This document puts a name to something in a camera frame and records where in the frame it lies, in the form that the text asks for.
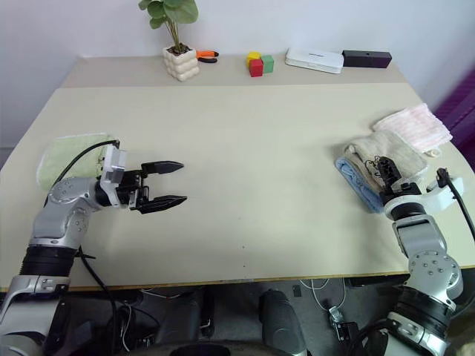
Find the pink towel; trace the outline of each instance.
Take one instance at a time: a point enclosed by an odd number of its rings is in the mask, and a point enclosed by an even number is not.
[[[452,139],[449,130],[430,112],[427,104],[389,115],[379,120],[373,130],[395,132],[422,153],[437,149]]]

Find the white box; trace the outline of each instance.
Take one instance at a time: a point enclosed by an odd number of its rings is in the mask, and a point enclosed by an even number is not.
[[[333,74],[341,73],[343,68],[343,55],[309,48],[289,48],[285,58],[288,65],[296,67],[321,70]]]

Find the yellow block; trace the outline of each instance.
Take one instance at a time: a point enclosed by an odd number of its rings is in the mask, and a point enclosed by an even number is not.
[[[261,54],[259,52],[249,52],[246,58],[246,65],[249,68],[249,62],[252,61],[253,59],[260,59]]]

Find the green block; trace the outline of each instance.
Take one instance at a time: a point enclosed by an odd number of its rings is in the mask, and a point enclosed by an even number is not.
[[[272,73],[274,71],[274,59],[272,56],[261,56],[261,59],[264,63],[264,73]]]

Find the toy block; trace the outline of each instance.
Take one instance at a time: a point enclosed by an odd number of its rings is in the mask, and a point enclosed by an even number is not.
[[[274,59],[272,56],[262,56],[261,60],[264,64],[264,73],[272,73],[274,71]]]
[[[249,62],[249,72],[251,76],[262,76],[264,64],[261,59],[253,59]]]
[[[253,59],[261,59],[261,54],[259,52],[249,52],[246,58],[246,65],[249,68],[249,62]]]

